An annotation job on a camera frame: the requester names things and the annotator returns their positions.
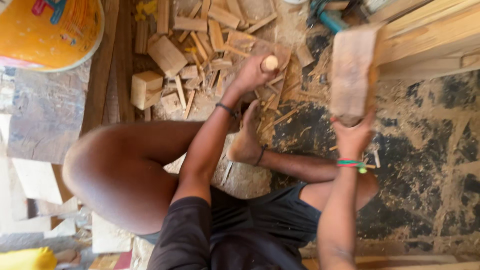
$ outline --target leg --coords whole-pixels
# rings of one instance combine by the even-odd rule
[[[68,151],[66,185],[93,211],[132,233],[160,231],[177,187],[163,166],[182,156],[201,122],[99,128]]]
[[[245,113],[243,128],[235,137],[227,158],[254,165],[261,148],[256,137],[255,110]],[[338,174],[334,160],[299,155],[279,154],[266,150],[259,166],[301,179],[309,185],[300,192],[300,199],[322,211],[330,196],[332,181]],[[357,186],[357,210],[364,207],[378,192],[376,177],[372,173],[359,174]]]

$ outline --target black shorts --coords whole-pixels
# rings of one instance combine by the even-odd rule
[[[288,246],[306,246],[317,234],[320,211],[299,199],[306,184],[280,189],[253,199],[237,199],[211,186],[212,235],[249,229],[269,233]],[[155,244],[160,233],[139,235]]]

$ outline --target forearm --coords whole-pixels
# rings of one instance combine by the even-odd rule
[[[322,269],[331,269],[338,260],[353,263],[356,189],[357,169],[341,167],[318,225]]]
[[[240,98],[237,92],[234,89],[228,89],[221,103],[229,108],[235,108]],[[179,181],[185,177],[195,177],[199,181],[210,184],[222,154],[231,120],[232,116],[226,109],[222,107],[214,109],[187,150],[187,156],[180,169]]]

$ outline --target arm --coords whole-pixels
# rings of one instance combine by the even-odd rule
[[[267,55],[254,56],[247,60],[237,78],[225,91],[220,103],[233,109],[243,94],[273,79],[274,73],[263,73],[261,70],[260,66],[265,57]],[[227,110],[216,107],[203,124],[187,150],[172,203],[184,197],[197,196],[210,204],[210,181],[222,154],[232,119]]]
[[[340,158],[360,160],[372,139],[375,111],[357,126],[346,128],[334,120]],[[355,266],[357,168],[341,167],[318,224],[318,251],[324,270],[351,270]]]

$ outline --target black stained floor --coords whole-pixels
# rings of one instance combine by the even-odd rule
[[[328,40],[328,36],[307,38],[317,61]],[[303,90],[316,64],[303,69]],[[405,252],[411,248],[479,252],[475,242],[480,237],[479,88],[479,71],[379,83],[372,145],[381,160],[381,167],[374,170],[380,192],[359,212],[358,237],[379,242],[401,237]],[[327,105],[281,100],[284,103],[301,109],[290,123],[275,126],[273,148],[335,159],[336,152],[329,151],[336,143]],[[291,106],[280,110],[286,113]],[[296,141],[286,151],[280,147],[292,138]],[[374,164],[371,149],[365,156]],[[297,181],[272,172],[271,188]],[[446,246],[448,237],[455,240]]]

